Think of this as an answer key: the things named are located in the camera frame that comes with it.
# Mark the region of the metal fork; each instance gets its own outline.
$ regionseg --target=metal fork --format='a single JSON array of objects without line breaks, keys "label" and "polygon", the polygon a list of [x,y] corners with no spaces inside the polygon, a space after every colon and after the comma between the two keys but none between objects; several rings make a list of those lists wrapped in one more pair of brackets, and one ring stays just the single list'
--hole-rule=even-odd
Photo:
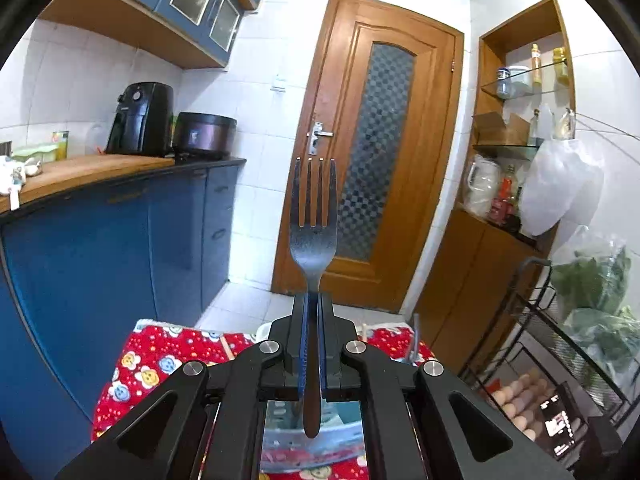
[{"label": "metal fork", "polygon": [[321,389],[318,346],[318,292],[320,279],[334,259],[338,242],[338,207],[336,199],[335,160],[329,165],[329,200],[327,225],[322,226],[322,166],[318,167],[316,218],[311,219],[311,159],[306,168],[305,222],[300,225],[300,158],[296,161],[291,191],[289,251],[302,270],[308,291],[306,302],[306,363],[303,364],[304,394],[302,423],[305,434],[315,437],[320,431]]}]

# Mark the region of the fork head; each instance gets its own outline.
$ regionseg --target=fork head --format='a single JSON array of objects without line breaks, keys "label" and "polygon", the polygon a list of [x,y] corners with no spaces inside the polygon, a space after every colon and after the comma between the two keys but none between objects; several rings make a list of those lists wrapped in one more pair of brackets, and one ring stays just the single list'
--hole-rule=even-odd
[{"label": "fork head", "polygon": [[305,221],[300,225],[300,158],[296,161],[291,190],[289,219],[289,250],[294,261],[306,277],[309,291],[318,292],[320,278],[334,259],[338,241],[338,207],[336,198],[335,160],[329,164],[329,197],[327,224],[322,225],[322,170],[324,161],[318,164],[318,193],[316,218],[311,218],[311,161],[306,167]]}]

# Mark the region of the silver screw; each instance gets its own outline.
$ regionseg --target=silver screw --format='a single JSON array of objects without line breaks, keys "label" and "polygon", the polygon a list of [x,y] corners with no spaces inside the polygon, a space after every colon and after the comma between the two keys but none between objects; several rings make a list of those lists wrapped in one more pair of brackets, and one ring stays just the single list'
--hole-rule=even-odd
[{"label": "silver screw", "polygon": [[444,366],[442,366],[442,363],[433,358],[425,362],[425,364],[422,366],[422,369],[424,370],[424,373],[430,375],[431,377],[437,377],[439,375],[442,375],[442,373],[444,372]]},{"label": "silver screw", "polygon": [[203,370],[204,367],[202,366],[202,363],[200,361],[189,361],[184,365],[184,368],[182,369],[185,375],[190,376],[199,375]]},{"label": "silver screw", "polygon": [[271,339],[267,339],[267,341],[260,343],[260,352],[263,354],[275,354],[278,351],[278,348],[280,348],[280,345]]},{"label": "silver screw", "polygon": [[350,352],[352,354],[362,354],[367,349],[367,345],[365,345],[362,341],[357,340],[349,341],[346,347],[347,352]]}]

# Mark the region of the black air fryer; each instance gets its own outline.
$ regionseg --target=black air fryer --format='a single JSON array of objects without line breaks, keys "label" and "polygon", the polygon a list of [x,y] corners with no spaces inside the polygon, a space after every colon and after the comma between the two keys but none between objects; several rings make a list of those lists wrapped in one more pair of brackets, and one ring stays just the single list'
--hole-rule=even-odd
[{"label": "black air fryer", "polygon": [[212,159],[228,156],[236,124],[222,115],[181,112],[175,123],[174,152]]},{"label": "black air fryer", "polygon": [[133,83],[118,97],[106,153],[165,156],[171,145],[174,90],[162,83]]}]

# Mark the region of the floral tablecloth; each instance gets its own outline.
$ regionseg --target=floral tablecloth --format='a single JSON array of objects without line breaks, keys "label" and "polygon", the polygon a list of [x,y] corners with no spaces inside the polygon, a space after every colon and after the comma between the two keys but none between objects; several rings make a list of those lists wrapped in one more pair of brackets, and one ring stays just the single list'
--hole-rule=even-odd
[{"label": "floral tablecloth", "polygon": [[[412,330],[405,324],[363,326],[358,336],[385,351],[393,359],[404,357]],[[145,399],[183,362],[199,359],[213,366],[234,359],[255,344],[254,336],[217,333],[140,320],[129,335],[116,362],[111,381],[100,394],[94,412],[92,440],[97,439],[131,408]],[[418,363],[432,356],[420,343]],[[286,474],[260,474],[260,480],[367,480],[367,460],[359,456],[311,470]]]}]

